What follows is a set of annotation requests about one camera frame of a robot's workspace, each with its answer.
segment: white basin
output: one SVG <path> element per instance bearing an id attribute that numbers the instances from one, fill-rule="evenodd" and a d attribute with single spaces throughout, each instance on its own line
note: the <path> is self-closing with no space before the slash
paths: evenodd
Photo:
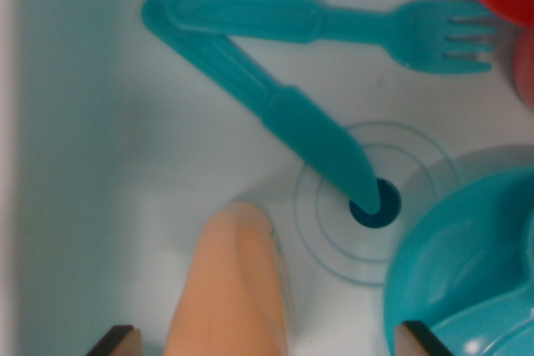
<path id="1" fill-rule="evenodd" d="M 244 198 L 280 232 L 296 354 L 386 355 L 380 286 L 338 278 L 300 240 L 302 162 L 144 28 L 143 1 L 0 0 L 0 354 L 85 354 L 116 323 L 161 354 L 202 224 Z M 461 77 L 405 69 L 381 48 L 237 42 L 344 125 L 434 138 L 465 182 L 534 160 L 504 31 L 493 70 Z"/>

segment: teal plastic knife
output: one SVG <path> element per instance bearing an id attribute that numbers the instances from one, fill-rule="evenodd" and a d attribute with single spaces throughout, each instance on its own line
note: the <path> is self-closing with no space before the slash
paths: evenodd
<path id="1" fill-rule="evenodd" d="M 184 31 L 165 0 L 146 0 L 144 25 L 257 115 L 295 153 L 368 214 L 380 210 L 373 169 L 361 146 L 301 91 L 283 87 L 227 37 Z"/>

